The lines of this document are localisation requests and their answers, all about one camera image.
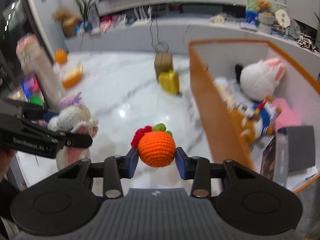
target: crochet bunny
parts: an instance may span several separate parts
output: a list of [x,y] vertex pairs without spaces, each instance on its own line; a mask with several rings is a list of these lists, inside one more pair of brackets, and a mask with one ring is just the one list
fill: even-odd
[[[59,115],[52,117],[48,123],[39,120],[39,125],[47,127],[51,131],[89,134],[92,138],[96,136],[98,120],[92,120],[89,109],[82,105],[81,93],[63,98],[59,102],[59,107],[66,108]],[[89,149],[65,146],[56,157],[58,170],[83,158],[90,158]]]

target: pink stuffed toy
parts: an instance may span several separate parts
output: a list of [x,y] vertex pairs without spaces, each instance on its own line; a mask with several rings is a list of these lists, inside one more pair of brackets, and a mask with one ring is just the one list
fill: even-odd
[[271,106],[281,107],[281,114],[275,120],[275,131],[280,128],[289,126],[300,126],[301,121],[296,117],[289,105],[283,98],[276,98],[271,103]]

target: red crochet flower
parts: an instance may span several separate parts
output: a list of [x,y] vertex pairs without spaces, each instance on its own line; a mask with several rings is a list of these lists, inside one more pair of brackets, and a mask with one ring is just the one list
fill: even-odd
[[145,126],[144,128],[140,128],[136,131],[136,133],[134,134],[134,137],[132,139],[131,142],[131,147],[135,146],[138,147],[138,143],[141,140],[141,138],[148,132],[152,131],[152,126]]

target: white marble surface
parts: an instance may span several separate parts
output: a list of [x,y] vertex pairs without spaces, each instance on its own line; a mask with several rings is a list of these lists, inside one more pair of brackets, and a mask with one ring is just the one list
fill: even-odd
[[[99,119],[99,132],[91,147],[92,162],[113,155],[125,155],[135,131],[145,125],[163,122],[172,131],[177,147],[188,156],[203,156],[211,162],[207,138],[190,90],[189,58],[174,57],[180,73],[182,97],[169,95],[158,86],[154,53],[72,53],[69,61],[83,64],[84,77],[70,94],[82,92],[83,102]],[[30,187],[57,171],[55,160],[18,153],[25,181]],[[189,193],[192,181],[180,179],[175,162],[165,168],[151,168],[139,161],[133,179],[122,179],[124,194],[134,188],[184,187]],[[212,179],[217,195],[219,181]],[[102,179],[95,179],[92,191],[102,195]]]

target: person's hand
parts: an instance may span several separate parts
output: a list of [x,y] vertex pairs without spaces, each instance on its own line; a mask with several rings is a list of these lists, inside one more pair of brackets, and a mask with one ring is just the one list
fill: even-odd
[[12,158],[16,154],[16,150],[0,148],[0,181],[8,171]]

